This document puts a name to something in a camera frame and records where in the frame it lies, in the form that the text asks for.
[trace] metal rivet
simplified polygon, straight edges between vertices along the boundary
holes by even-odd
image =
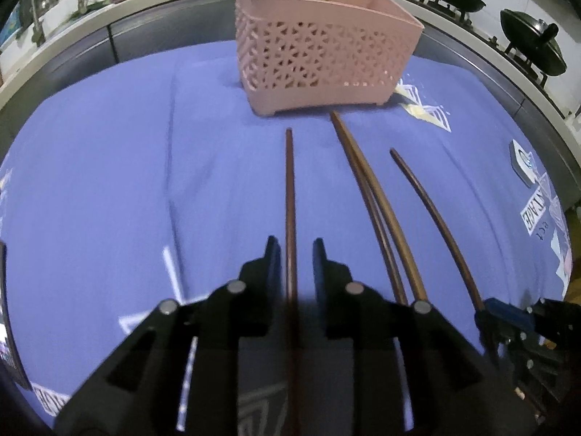
[[[424,302],[423,300],[418,300],[414,303],[414,310],[419,314],[428,314],[430,311],[432,311],[432,305],[428,302]]]
[[[361,295],[365,290],[365,285],[359,282],[349,282],[345,285],[345,291],[350,295]]]
[[[162,301],[159,306],[159,311],[163,314],[172,314],[174,311],[178,309],[178,302],[168,298],[167,300]]]
[[[246,290],[246,284],[242,280],[232,280],[228,282],[226,288],[231,294],[237,295]]]

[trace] basket rim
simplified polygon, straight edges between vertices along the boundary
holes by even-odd
[[[292,0],[265,0],[265,1],[292,1]],[[359,9],[361,11],[369,11],[372,12],[374,14],[383,16],[383,17],[388,17],[388,18],[393,18],[394,20],[397,21],[402,21],[402,23],[408,23],[408,24],[412,24],[418,28],[425,28],[425,26],[423,25],[423,23],[418,20],[414,15],[412,15],[409,11],[407,11],[405,8],[403,8],[402,6],[398,5],[397,2],[390,0],[391,2],[393,2],[394,4],[398,5],[409,17],[409,20],[404,20],[403,18],[397,17],[396,15],[393,14],[389,14],[389,13],[385,13],[383,11],[378,11],[377,9],[370,9],[370,8],[363,8],[361,6],[357,6],[357,5],[353,5],[353,4],[348,4],[348,3],[341,3],[339,1],[326,1],[326,0],[296,0],[297,2],[299,1],[309,1],[312,3],[316,3],[316,4],[323,4],[323,5],[335,5],[337,7],[344,7],[344,8],[353,8],[353,9]]]

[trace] white wall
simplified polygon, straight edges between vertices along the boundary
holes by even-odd
[[[502,46],[508,45],[500,26],[504,8],[524,11],[531,16],[559,25],[557,42],[567,63],[560,77],[549,77],[546,88],[563,109],[576,112],[581,104],[581,21],[565,0],[483,0],[486,6],[473,13],[474,26],[490,36],[497,36]]]

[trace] basket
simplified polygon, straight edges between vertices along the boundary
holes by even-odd
[[[240,79],[261,116],[384,104],[422,31],[393,0],[236,0]]]

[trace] pan handle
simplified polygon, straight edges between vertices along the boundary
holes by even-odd
[[[539,46],[544,46],[547,44],[551,39],[553,39],[553,37],[557,36],[558,33],[559,26],[557,26],[555,23],[551,23],[539,36]]]

